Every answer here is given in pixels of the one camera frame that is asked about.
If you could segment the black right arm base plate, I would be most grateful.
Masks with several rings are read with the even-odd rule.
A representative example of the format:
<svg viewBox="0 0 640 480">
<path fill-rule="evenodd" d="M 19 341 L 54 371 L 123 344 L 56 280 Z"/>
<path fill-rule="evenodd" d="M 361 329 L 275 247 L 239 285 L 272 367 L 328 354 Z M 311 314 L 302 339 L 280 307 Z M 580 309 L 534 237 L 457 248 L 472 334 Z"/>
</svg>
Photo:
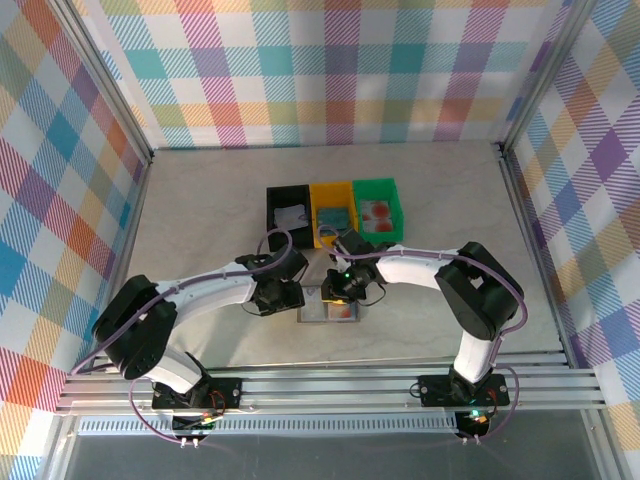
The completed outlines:
<svg viewBox="0 0 640 480">
<path fill-rule="evenodd" d="M 462 408 L 510 404 L 506 380 L 501 374 L 490 374 L 478 384 L 470 384 L 449 375 L 419 376 L 418 391 L 423 407 Z"/>
</svg>

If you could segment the aluminium side rail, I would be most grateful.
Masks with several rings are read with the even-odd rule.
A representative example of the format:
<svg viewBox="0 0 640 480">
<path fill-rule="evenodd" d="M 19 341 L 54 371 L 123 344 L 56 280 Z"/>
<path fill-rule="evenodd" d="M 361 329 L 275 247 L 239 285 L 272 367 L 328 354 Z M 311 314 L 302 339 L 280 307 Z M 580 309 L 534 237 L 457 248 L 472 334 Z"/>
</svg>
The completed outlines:
<svg viewBox="0 0 640 480">
<path fill-rule="evenodd" d="M 551 283 L 546 276 L 544 270 L 544 262 L 541 250 L 536 242 L 533 228 L 529 223 L 528 213 L 525 208 L 524 196 L 518 186 L 516 173 L 514 170 L 514 160 L 509 151 L 504 152 L 501 145 L 497 145 L 498 165 L 502 174 L 505 188 L 511 203 L 511 207 L 516 216 L 516 221 L 521 232 L 530 262 L 534 270 L 534 278 L 536 285 L 542 292 L 550 318 L 553 321 L 555 333 L 561 345 L 561 352 L 564 354 L 566 363 L 570 368 L 576 368 L 576 358 L 571 349 L 570 342 L 567 337 L 566 329 L 561 321 L 558 306 L 553 296 Z"/>
</svg>

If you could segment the yellow plastic bin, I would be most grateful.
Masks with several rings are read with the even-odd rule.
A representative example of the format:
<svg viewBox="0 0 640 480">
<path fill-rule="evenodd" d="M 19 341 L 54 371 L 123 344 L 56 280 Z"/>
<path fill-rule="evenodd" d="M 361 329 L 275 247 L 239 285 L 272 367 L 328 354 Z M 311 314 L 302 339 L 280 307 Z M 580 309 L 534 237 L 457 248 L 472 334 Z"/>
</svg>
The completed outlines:
<svg viewBox="0 0 640 480">
<path fill-rule="evenodd" d="M 318 212 L 321 209 L 333 208 L 348 211 L 349 227 L 360 230 L 360 222 L 351 182 L 314 183 L 309 185 L 314 232 L 314 246 L 321 248 L 321 243 L 329 247 L 337 238 L 336 234 L 321 236 L 318 233 L 320 223 Z"/>
</svg>

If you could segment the white VIP card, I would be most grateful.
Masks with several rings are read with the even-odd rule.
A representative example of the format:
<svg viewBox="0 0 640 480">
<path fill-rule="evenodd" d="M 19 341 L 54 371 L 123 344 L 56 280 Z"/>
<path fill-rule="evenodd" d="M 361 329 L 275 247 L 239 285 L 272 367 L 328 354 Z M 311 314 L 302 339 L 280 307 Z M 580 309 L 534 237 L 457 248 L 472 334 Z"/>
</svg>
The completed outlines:
<svg viewBox="0 0 640 480">
<path fill-rule="evenodd" d="M 280 228 L 298 229 L 308 225 L 305 206 L 296 204 L 274 209 L 274 223 Z"/>
</svg>

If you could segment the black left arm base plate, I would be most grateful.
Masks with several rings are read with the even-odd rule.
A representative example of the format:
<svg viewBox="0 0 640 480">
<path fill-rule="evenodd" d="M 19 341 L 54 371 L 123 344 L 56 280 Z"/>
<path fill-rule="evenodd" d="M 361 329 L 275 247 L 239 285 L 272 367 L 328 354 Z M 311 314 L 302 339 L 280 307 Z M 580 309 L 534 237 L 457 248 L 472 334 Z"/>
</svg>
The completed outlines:
<svg viewBox="0 0 640 480">
<path fill-rule="evenodd" d="M 179 393 L 168 385 L 153 383 L 154 410 L 217 410 L 237 409 L 241 400 L 242 380 L 205 378 L 186 393 Z"/>
</svg>

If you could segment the green plastic bin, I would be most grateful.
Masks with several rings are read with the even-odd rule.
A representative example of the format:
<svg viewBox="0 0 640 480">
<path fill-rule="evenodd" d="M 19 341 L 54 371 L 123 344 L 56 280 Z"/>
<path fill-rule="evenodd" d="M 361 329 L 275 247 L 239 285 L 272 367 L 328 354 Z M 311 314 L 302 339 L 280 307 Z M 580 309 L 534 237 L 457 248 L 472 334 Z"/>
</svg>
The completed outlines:
<svg viewBox="0 0 640 480">
<path fill-rule="evenodd" d="M 404 239 L 404 212 L 395 180 L 393 178 L 362 179 L 354 180 L 352 184 L 362 237 L 373 244 L 400 243 Z M 365 233 L 362 230 L 360 216 L 361 200 L 387 201 L 392 212 L 393 230 L 385 233 Z"/>
</svg>

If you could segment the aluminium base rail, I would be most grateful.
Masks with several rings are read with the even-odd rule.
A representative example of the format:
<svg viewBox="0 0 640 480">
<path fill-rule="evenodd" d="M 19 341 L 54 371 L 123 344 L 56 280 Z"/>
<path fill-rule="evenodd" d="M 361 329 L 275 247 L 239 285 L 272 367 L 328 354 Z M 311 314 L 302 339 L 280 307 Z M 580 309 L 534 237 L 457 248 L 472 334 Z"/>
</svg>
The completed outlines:
<svg viewBox="0 0 640 480">
<path fill-rule="evenodd" d="M 328 414 L 414 413 L 421 409 L 418 377 L 430 369 L 409 367 L 222 369 L 213 378 L 242 380 L 241 400 L 232 413 Z M 510 404 L 497 407 L 519 410 L 598 410 L 605 407 L 604 394 L 590 370 L 565 365 L 516 365 L 503 372 Z M 56 407 L 59 414 L 118 415 L 136 406 L 152 410 L 153 388 L 142 380 L 136 384 L 115 373 L 70 378 Z"/>
</svg>

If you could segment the small black control board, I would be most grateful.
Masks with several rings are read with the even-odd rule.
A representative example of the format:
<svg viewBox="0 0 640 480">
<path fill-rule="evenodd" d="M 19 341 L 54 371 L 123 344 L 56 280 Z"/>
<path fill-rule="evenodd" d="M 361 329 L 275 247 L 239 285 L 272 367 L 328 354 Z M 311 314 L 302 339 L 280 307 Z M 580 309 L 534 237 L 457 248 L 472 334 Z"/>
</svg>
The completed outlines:
<svg viewBox="0 0 640 480">
<path fill-rule="evenodd" d="M 458 433 L 462 436 L 483 436 L 489 432 L 491 414 L 486 411 L 472 409 L 468 412 L 456 412 Z"/>
<path fill-rule="evenodd" d="M 196 415 L 176 415 L 171 418 L 171 429 L 175 435 L 207 435 L 222 415 L 206 411 Z"/>
</svg>

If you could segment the aluminium frame post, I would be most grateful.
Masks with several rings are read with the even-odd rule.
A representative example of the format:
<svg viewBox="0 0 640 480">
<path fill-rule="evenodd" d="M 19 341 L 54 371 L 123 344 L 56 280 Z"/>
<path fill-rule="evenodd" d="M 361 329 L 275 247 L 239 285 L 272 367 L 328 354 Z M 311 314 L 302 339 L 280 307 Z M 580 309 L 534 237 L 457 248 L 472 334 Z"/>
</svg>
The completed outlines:
<svg viewBox="0 0 640 480">
<path fill-rule="evenodd" d="M 115 118 L 121 123 L 134 149 L 146 161 L 153 163 L 154 152 L 137 122 L 124 95 L 121 93 L 111 71 L 95 44 L 89 30 L 72 0 L 46 0 L 65 33 L 70 37 L 74 49 L 85 65 L 99 92 L 105 97 Z"/>
<path fill-rule="evenodd" d="M 534 61 L 537 69 L 531 79 L 531 86 L 527 88 L 526 94 L 515 110 L 502 141 L 497 143 L 502 154 L 512 150 L 525 133 L 535 110 L 558 74 L 597 2 L 598 0 L 571 0 L 564 20 L 557 28 L 554 27 L 556 22 L 553 23 L 550 30 L 555 32 L 555 36 L 551 42 L 547 40 L 543 42 L 546 48 L 544 54 L 537 55 Z"/>
</svg>

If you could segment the teal card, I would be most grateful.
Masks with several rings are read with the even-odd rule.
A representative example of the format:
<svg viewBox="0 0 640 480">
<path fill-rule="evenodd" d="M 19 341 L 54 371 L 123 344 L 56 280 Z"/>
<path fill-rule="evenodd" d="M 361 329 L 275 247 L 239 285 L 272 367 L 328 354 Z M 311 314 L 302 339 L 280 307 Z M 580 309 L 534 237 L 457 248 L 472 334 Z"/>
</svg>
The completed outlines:
<svg viewBox="0 0 640 480">
<path fill-rule="evenodd" d="M 324 207 L 317 211 L 317 224 L 328 225 L 338 231 L 351 226 L 349 210 L 345 207 Z"/>
</svg>

